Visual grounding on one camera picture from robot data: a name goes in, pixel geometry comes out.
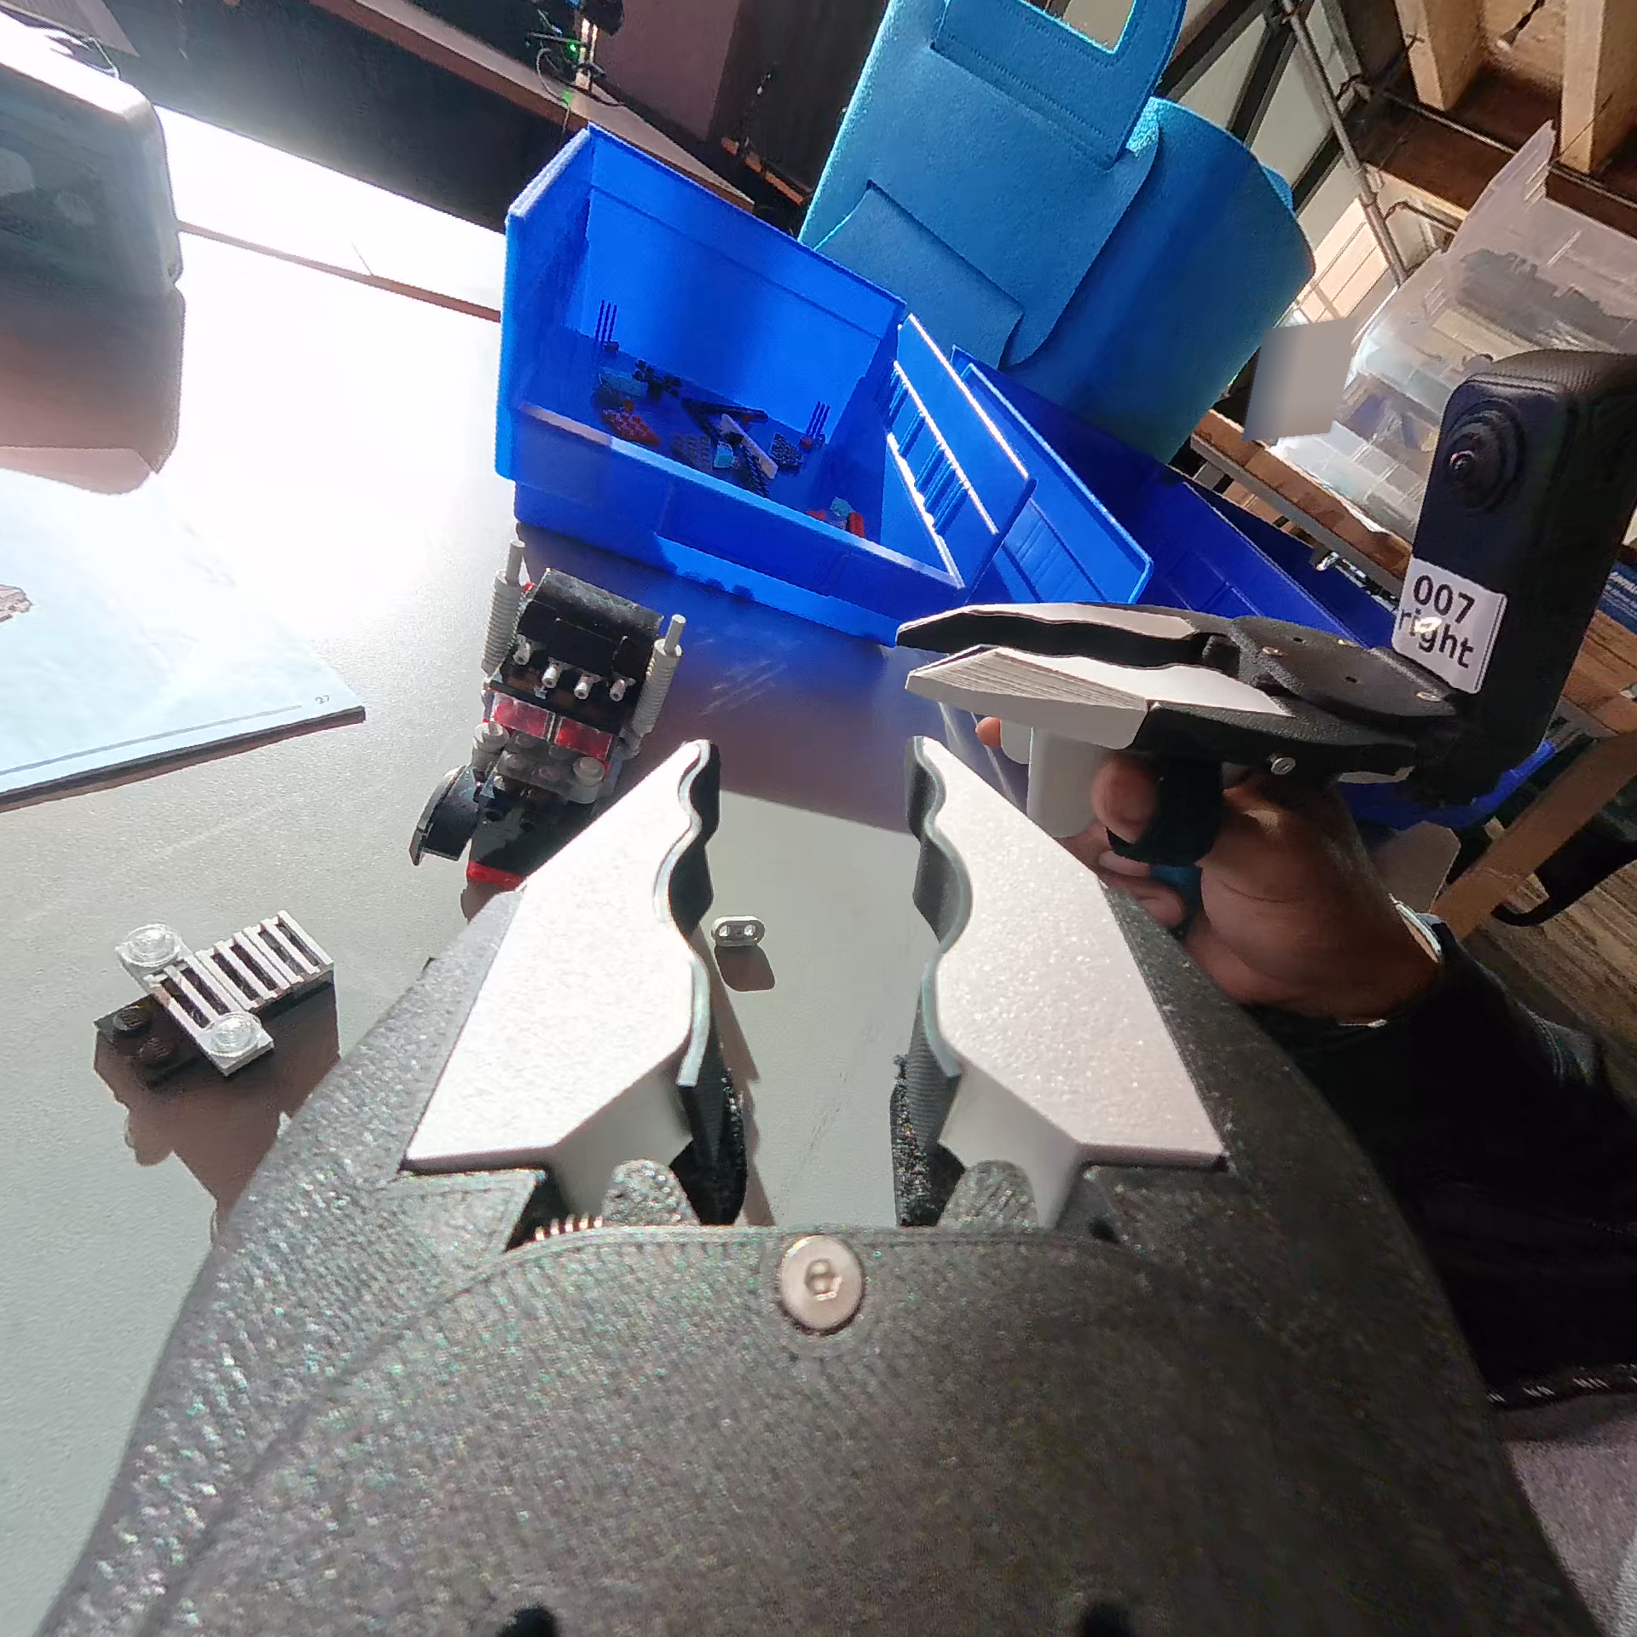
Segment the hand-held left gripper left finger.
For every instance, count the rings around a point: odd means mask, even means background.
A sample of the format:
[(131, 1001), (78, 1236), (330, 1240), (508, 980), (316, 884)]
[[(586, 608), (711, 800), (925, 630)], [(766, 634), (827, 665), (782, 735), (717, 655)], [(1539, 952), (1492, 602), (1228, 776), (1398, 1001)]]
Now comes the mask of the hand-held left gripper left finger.
[(590, 1215), (618, 1166), (682, 1162), (702, 1220), (735, 1220), (747, 1152), (706, 960), (719, 751), (690, 739), (510, 894), (496, 954), (402, 1168), (535, 1170)]

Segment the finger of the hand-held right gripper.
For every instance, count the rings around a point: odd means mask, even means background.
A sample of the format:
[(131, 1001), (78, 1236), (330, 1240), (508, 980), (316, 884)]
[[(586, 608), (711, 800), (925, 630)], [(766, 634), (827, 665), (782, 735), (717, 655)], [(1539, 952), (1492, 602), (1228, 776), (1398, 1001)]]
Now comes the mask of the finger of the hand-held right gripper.
[(1097, 767), (1112, 749), (1134, 747), (1140, 728), (1163, 710), (1183, 718), (1226, 712), (1257, 729), (1290, 724), (1275, 698), (1198, 665), (964, 649), (911, 669), (907, 688), (1001, 722), (1007, 755), (1028, 765), (1026, 816), (1056, 839), (1089, 829)]
[(1238, 671), (1228, 620), (1165, 606), (970, 604), (899, 626), (897, 645), (940, 655), (1003, 645), (1048, 659)]

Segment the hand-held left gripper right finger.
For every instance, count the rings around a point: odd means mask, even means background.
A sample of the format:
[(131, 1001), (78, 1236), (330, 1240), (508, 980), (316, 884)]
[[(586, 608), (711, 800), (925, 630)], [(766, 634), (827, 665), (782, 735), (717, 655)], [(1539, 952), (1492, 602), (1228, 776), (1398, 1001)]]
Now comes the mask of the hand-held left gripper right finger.
[(891, 1099), (897, 1213), (985, 1162), (1054, 1226), (1087, 1168), (1216, 1171), (1226, 1148), (1108, 896), (948, 747), (907, 747), (913, 904), (934, 949)]

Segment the blue plastic parts bin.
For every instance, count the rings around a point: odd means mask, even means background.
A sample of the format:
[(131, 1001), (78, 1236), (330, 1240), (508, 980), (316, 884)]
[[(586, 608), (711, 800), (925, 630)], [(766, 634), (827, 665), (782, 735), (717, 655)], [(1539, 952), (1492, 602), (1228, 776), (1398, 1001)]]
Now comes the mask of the blue plastic parts bin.
[(852, 626), (889, 643), (911, 618), (985, 602), (1134, 604), (1151, 559), (972, 364), (917, 317), (864, 405), (870, 559)]
[(964, 350), (952, 362), (1034, 481), (968, 602), (1140, 602), (1388, 643), (1386, 604), (1290, 536)]
[(518, 522), (858, 636), (864, 540), (614, 440), (594, 368), (639, 358), (803, 426), (862, 510), (872, 387), (905, 305), (616, 137), (580, 131), (506, 215), (496, 467)]

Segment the black red toy brick truck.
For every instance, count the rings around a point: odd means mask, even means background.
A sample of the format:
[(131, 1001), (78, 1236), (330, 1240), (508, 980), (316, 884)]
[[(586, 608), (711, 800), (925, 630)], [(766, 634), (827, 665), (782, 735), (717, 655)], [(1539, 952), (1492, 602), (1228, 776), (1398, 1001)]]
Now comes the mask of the black red toy brick truck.
[(684, 616), (531, 573), (514, 538), (492, 581), (483, 716), (463, 765), (428, 798), (406, 847), (465, 882), (516, 890), (614, 798), (659, 724), (684, 657)]

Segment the grey black grille brick assembly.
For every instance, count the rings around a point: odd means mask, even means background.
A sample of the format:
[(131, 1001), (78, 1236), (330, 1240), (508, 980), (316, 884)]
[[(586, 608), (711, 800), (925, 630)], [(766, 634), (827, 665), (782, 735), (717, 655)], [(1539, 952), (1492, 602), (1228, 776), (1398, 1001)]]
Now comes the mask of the grey black grille brick assembly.
[(334, 986), (332, 956), (285, 911), (199, 949), (144, 923), (113, 954), (136, 997), (93, 1031), (148, 1087), (197, 1064), (234, 1078), (273, 1052), (271, 1019)]

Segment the pile of toy bricks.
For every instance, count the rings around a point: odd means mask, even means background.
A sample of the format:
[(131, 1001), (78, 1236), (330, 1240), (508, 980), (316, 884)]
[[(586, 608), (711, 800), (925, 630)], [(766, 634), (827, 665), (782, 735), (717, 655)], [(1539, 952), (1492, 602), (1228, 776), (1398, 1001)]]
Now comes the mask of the pile of toy bricks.
[(702, 397), (688, 381), (643, 358), (600, 362), (592, 381), (592, 413), (614, 440), (641, 446), (694, 475), (719, 479), (856, 540), (870, 536), (864, 512), (829, 491), (825, 479), (833, 419), (827, 401), (815, 401), (807, 422), (792, 426), (762, 407)]

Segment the light blue instruction booklet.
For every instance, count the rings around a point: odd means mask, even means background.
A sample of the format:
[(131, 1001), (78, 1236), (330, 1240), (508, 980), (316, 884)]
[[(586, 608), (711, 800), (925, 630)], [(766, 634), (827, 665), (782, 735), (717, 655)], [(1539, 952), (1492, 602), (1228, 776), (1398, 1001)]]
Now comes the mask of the light blue instruction booklet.
[(3, 808), (363, 720), (152, 485), (3, 471)]

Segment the person's right forearm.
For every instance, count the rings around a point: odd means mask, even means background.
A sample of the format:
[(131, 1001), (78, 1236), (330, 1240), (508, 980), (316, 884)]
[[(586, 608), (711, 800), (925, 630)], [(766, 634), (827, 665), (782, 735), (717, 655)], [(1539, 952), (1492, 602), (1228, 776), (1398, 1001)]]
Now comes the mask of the person's right forearm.
[(1633, 1105), (1593, 1038), (1425, 929), (1443, 978), (1394, 1017), (1251, 1019), (1378, 1171), (1496, 1406), (1633, 1392)]

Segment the grey desk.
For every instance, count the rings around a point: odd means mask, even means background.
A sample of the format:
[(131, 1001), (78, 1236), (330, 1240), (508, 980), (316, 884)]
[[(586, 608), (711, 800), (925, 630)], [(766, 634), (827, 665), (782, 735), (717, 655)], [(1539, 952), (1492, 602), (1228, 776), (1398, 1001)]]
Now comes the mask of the grey desk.
[[(164, 111), (185, 225), (177, 432), (152, 489), (363, 702), (357, 726), (3, 814), (3, 1633), (33, 1633), (105, 1502), (174, 1316), (265, 1144), (483, 902), (406, 861), (467, 749), (488, 583), (498, 233)], [(891, 1218), (885, 1095), (930, 937), (911, 911), (905, 741), (944, 739), (909, 653), (531, 536), (541, 561), (680, 610), (657, 733), (723, 761), (715, 907), (766, 921), (723, 970), (754, 1111), (751, 1218)], [(256, 1085), (117, 1091), (111, 945), (293, 911), (332, 1019)]]

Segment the person's right hand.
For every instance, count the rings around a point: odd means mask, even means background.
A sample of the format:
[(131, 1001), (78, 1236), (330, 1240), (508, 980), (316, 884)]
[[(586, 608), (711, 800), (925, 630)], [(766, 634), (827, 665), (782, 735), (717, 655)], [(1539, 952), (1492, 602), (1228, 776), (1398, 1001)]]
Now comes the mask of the person's right hand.
[(1222, 798), (1216, 841), (1198, 862), (1196, 909), (1151, 864), (1122, 857), (1157, 806), (1148, 761), (1110, 751), (1091, 778), (1091, 823), (1062, 841), (1101, 884), (1179, 933), (1218, 990), (1245, 1007), (1369, 1027), (1417, 1003), (1443, 978), (1443, 952), (1412, 923), (1329, 790), (1245, 778)]

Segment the blue felt bag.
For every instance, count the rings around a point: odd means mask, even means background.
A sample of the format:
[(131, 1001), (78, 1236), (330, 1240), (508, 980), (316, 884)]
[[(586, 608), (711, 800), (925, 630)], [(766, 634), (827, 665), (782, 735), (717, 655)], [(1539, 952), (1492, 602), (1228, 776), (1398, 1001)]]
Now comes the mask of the blue felt bag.
[(1103, 47), (1034, 4), (889, 4), (799, 233), (1161, 463), (1314, 268), (1284, 178), (1155, 96), (1183, 12), (1134, 2)]

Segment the long wooden table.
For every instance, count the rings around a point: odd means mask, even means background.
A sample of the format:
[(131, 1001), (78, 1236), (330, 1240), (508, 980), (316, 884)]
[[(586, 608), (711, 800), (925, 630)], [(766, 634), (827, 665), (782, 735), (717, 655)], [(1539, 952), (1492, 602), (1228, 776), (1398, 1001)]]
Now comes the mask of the long wooden table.
[(410, 53), (420, 63), (533, 113), (567, 137), (590, 127), (600, 129), (688, 176), (729, 205), (747, 213), (752, 209), (747, 194), (717, 176), (612, 94), (582, 90), (551, 72), (524, 66), (473, 33), (457, 29), (410, 2), (314, 2), (312, 6), (354, 29)]

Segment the dark grey cube device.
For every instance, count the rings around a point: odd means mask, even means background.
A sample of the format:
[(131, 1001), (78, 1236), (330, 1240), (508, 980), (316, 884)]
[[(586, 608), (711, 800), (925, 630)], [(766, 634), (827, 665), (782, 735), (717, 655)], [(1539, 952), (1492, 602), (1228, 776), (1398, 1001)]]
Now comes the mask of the dark grey cube device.
[(13, 20), (1, 55), (1, 266), (129, 303), (166, 301), (181, 276), (156, 111)]

